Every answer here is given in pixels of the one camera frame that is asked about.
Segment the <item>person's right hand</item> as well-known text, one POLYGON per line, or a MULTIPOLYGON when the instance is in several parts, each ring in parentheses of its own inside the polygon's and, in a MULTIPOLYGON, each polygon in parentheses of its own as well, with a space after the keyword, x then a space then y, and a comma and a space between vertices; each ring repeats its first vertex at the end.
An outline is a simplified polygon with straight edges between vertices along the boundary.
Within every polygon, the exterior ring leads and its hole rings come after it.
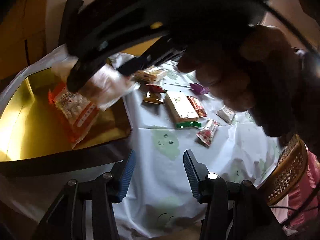
POLYGON ((319 136, 319 58, 293 49, 278 28, 252 27, 241 46, 210 59, 187 51, 178 68, 229 108, 250 110, 270 136, 291 128, 304 140, 319 136))

